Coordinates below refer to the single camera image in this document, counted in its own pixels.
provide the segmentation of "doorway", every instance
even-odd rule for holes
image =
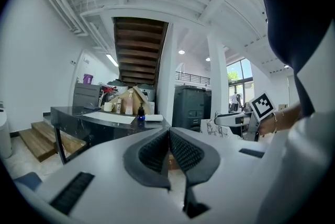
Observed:
[[[240,94],[241,104],[244,105],[245,102],[249,102],[255,97],[255,92],[253,88],[253,81],[248,81],[244,83],[229,84],[229,100],[231,101],[231,96],[235,94]]]

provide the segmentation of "bracelet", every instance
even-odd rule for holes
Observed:
[[[275,121],[275,126],[274,126],[274,131],[272,132],[272,134],[276,134],[277,133],[277,123],[278,123],[278,120],[277,120],[277,117],[276,117],[276,114],[275,113],[272,113],[273,116],[274,116],[274,121]]]

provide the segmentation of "tree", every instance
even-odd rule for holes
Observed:
[[[231,82],[231,81],[236,81],[236,80],[239,80],[239,75],[237,74],[237,71],[231,71],[231,72],[228,72],[228,81]]]

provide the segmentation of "purple container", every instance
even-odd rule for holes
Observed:
[[[92,80],[93,80],[93,75],[84,74],[84,80],[83,80],[84,84],[92,84]]]

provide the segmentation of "hand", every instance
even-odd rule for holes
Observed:
[[[275,119],[271,114],[261,121],[260,126],[258,127],[258,132],[260,136],[264,136],[268,133],[273,133],[274,129],[275,129]]]

